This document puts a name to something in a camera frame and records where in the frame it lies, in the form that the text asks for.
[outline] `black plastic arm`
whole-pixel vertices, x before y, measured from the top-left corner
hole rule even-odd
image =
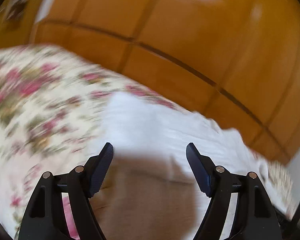
[[[231,174],[202,156],[189,143],[186,156],[202,192],[211,197],[195,240],[219,240],[232,193],[239,193],[231,240],[282,240],[277,216],[260,179],[254,172]]]
[[[71,240],[61,192],[69,194],[74,222],[81,240],[105,240],[88,198],[100,190],[114,152],[106,143],[98,156],[68,174],[45,172],[29,200],[21,223],[20,240]]]

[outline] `fabric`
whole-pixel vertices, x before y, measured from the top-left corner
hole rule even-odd
[[[91,201],[108,240],[193,239],[210,199],[186,159],[189,142],[231,173],[259,174],[273,204],[286,212],[267,176],[267,161],[255,160],[235,129],[224,131],[198,113],[149,105],[124,92],[112,95],[102,119],[104,134],[88,143],[88,151],[107,141],[114,146],[107,174],[111,184],[106,182]],[[236,195],[220,239],[230,234],[235,208]]]
[[[287,206],[286,216],[290,220],[297,210],[298,204],[292,197],[292,179],[287,169],[278,161],[268,163],[269,179],[282,196],[282,201]]]

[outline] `screw head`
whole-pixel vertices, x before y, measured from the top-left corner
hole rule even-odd
[[[50,172],[49,172],[49,171],[46,171],[44,174],[42,174],[42,177],[43,177],[44,179],[49,178],[49,177],[50,177]]]
[[[217,172],[220,172],[220,173],[223,173],[223,172],[225,171],[225,168],[222,167],[222,166],[217,166],[217,167],[216,167],[216,171],[217,171]]]
[[[254,172],[250,172],[249,177],[252,178],[252,179],[256,179],[257,175]]]
[[[81,166],[81,165],[80,166],[76,166],[76,168],[74,170],[75,170],[75,172],[80,173],[80,172],[82,172],[84,170],[84,167]]]

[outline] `floral bedspread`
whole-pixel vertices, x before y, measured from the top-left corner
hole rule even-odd
[[[102,133],[100,113],[114,91],[187,112],[60,47],[0,50],[0,222],[12,237],[18,239],[41,174],[67,173],[86,162],[87,143]]]

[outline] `bed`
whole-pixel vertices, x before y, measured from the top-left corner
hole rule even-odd
[[[12,1],[0,8],[0,48],[24,44],[0,50],[0,222],[12,237],[42,169],[84,163],[114,92],[234,127],[269,161],[300,146],[297,0],[26,0],[11,14]],[[266,166],[287,211],[290,178]]]

